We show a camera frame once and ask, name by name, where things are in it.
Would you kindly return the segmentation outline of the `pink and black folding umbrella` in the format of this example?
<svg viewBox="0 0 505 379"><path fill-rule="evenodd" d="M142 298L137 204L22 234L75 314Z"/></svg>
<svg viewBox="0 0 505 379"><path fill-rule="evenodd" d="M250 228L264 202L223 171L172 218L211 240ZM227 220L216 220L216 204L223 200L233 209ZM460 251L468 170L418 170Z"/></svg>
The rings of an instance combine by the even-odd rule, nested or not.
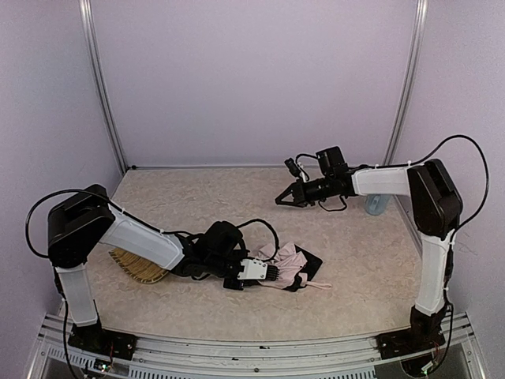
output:
<svg viewBox="0 0 505 379"><path fill-rule="evenodd" d="M279 270L278 278L274 281L258 280L257 283L263 287L271 287L279 290L297 292L307 287L314 287L319 290L330 290L330 283L314 281L315 275L321 268L323 261L295 245L288 242L279 249L269 265L275 266Z"/></svg>

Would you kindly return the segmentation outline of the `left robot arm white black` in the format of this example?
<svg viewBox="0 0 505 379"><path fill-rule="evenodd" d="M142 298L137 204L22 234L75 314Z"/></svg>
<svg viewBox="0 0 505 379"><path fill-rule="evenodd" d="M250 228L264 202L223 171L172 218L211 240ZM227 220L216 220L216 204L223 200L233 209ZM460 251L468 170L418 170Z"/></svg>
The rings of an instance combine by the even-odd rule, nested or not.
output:
<svg viewBox="0 0 505 379"><path fill-rule="evenodd" d="M133 253L180 277L208 274L244 280L248 271L248 252L234 225L216 222L205 233L188 237L161 231L113 205L100 185L77 191L55 205L47 226L48 256L78 327L99 321L85 267L98 244Z"/></svg>

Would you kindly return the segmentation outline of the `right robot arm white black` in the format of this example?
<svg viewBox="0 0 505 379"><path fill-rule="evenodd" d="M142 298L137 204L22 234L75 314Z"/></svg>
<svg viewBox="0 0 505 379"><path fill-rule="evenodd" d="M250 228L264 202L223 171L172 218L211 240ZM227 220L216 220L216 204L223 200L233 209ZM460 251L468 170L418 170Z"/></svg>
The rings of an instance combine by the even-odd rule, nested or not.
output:
<svg viewBox="0 0 505 379"><path fill-rule="evenodd" d="M447 285L454 267L452 238L458 229L462 199L439 159L397 167L350 167L340 147L315 154L321 178L309 180L295 159L285 165L296 178L277 205L304 208L330 197L385 194L406 196L421 236L421 286L410 314L410 331L419 336L437 333L448 307Z"/></svg>

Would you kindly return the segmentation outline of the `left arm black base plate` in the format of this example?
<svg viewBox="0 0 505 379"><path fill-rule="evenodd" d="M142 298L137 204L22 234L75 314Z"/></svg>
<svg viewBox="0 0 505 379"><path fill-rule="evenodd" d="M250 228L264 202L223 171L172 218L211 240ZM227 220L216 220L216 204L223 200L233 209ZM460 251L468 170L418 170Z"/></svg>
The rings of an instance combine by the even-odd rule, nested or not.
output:
<svg viewBox="0 0 505 379"><path fill-rule="evenodd" d="M78 327L73 325L68 345L83 351L131 361L137 336L105 329L100 323Z"/></svg>

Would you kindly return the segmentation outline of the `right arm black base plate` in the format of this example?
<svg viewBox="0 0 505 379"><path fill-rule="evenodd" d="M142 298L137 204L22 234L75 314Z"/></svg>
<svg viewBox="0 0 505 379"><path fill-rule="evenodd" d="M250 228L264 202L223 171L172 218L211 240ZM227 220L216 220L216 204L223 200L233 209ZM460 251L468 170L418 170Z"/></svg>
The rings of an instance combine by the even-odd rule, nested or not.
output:
<svg viewBox="0 0 505 379"><path fill-rule="evenodd" d="M413 328L381 333L376 337L377 348L382 359L397 358L403 355L427 351L444 345L445 337L438 327L434 332L423 334Z"/></svg>

